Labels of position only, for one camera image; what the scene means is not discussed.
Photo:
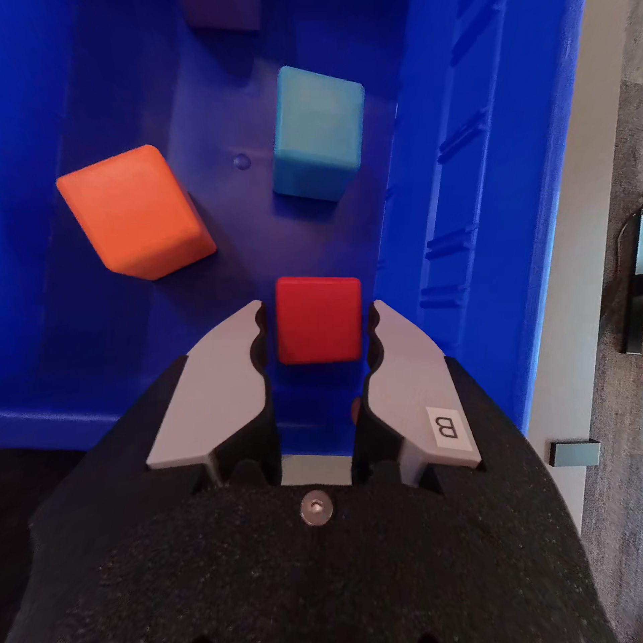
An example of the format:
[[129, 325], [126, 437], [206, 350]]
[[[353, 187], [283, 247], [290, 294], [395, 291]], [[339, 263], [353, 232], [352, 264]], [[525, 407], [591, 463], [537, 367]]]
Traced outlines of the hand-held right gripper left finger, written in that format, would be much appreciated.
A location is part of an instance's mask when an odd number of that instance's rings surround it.
[[250, 460], [274, 484], [267, 310], [253, 300], [206, 333], [187, 361], [147, 457], [151, 470], [205, 467], [224, 485]]

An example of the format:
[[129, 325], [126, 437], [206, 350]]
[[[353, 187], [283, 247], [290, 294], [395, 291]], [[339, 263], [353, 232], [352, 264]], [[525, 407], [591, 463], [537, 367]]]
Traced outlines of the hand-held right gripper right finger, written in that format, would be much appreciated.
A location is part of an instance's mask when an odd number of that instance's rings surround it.
[[393, 462], [401, 482], [421, 485], [434, 466], [478, 470], [482, 455], [446, 357], [387, 303], [368, 311], [368, 373], [358, 410], [358, 483]]

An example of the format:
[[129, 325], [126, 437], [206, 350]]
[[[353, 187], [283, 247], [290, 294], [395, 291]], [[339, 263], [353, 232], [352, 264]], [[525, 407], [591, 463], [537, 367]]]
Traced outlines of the red foam cube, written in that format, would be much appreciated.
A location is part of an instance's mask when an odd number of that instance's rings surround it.
[[346, 363], [362, 357], [361, 283], [357, 278], [279, 278], [275, 307], [281, 364]]

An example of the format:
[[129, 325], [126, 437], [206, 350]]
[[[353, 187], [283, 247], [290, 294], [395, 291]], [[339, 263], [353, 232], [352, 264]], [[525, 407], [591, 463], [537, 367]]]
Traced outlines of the orange foam cube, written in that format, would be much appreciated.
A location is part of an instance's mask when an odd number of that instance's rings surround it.
[[67, 173], [56, 187], [114, 273], [155, 281], [217, 252], [188, 192], [152, 145]]

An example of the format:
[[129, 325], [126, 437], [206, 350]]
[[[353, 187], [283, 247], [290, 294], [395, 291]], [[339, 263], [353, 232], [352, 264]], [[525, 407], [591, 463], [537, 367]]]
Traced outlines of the blue plastic bin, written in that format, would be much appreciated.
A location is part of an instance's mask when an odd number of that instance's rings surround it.
[[[526, 431], [582, 1], [263, 1], [258, 33], [177, 1], [1, 2], [1, 446], [87, 450], [280, 277], [352, 277]], [[365, 89], [342, 200], [272, 190], [278, 70]], [[56, 179], [150, 144], [218, 251], [109, 271]]]

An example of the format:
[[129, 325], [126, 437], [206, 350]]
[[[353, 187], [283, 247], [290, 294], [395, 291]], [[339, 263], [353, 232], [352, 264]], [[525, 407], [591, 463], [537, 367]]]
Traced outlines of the teal foam cube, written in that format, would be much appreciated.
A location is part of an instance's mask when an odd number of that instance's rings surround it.
[[273, 191], [337, 203], [361, 165], [364, 107], [360, 83], [281, 67]]

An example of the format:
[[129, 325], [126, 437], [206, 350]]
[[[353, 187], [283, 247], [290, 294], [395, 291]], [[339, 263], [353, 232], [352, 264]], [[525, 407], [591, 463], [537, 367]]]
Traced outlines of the purple foam cube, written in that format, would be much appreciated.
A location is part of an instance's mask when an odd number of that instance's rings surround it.
[[261, 1], [180, 1], [191, 28], [259, 31]]

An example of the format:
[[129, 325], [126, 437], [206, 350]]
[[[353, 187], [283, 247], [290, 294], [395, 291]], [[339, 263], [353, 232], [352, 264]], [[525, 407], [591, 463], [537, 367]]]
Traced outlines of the small grey metal block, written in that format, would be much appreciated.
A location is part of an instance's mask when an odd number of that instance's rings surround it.
[[549, 465], [553, 468], [596, 467], [600, 462], [601, 442], [588, 440], [553, 440]]

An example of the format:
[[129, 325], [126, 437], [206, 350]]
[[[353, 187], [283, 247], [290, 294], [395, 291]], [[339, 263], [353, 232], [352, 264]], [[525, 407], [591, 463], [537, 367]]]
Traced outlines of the dark rectangular object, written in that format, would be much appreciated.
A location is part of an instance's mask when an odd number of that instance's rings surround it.
[[642, 355], [642, 208], [636, 214], [633, 268], [628, 278], [622, 353]]

